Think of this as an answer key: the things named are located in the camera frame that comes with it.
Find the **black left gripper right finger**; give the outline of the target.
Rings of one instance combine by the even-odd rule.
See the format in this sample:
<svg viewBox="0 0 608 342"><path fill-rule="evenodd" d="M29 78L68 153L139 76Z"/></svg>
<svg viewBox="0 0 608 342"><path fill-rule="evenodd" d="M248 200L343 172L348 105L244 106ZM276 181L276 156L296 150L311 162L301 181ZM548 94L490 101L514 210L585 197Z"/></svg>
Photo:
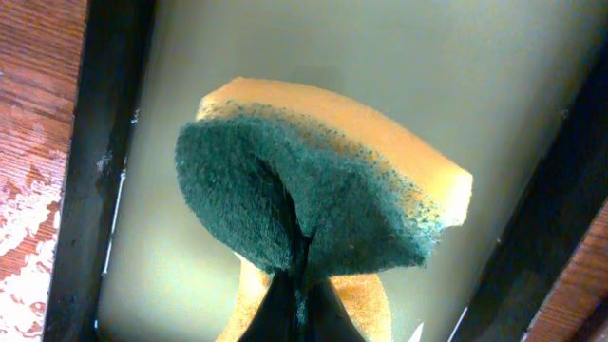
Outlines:
<svg viewBox="0 0 608 342"><path fill-rule="evenodd" d="M305 281L311 242L296 235L296 341L365 342L330 280Z"/></svg>

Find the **green and yellow sponge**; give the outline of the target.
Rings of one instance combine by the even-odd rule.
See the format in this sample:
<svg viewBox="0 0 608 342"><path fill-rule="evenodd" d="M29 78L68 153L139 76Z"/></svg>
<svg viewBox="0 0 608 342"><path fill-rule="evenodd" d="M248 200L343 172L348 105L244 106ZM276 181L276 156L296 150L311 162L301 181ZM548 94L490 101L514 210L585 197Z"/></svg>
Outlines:
<svg viewBox="0 0 608 342"><path fill-rule="evenodd" d="M238 252L255 157L282 178L312 240L305 281L328 278L365 341L391 340L379 275L428 262L438 236L466 221L472 175L399 123L328 90L236 78L206 95L180 130L174 159L186 205L240 261L223 341L241 341L273 277Z"/></svg>

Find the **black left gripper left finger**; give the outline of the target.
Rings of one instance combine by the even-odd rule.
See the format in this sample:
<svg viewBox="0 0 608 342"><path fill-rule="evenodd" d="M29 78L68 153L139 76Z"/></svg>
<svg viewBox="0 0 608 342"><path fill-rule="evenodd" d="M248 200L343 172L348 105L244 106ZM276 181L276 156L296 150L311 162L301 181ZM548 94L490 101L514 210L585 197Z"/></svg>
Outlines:
<svg viewBox="0 0 608 342"><path fill-rule="evenodd" d="M304 236L295 204L282 178L265 160L253 158L245 173L244 238L238 252L271 274L272 281L241 341L295 341Z"/></svg>

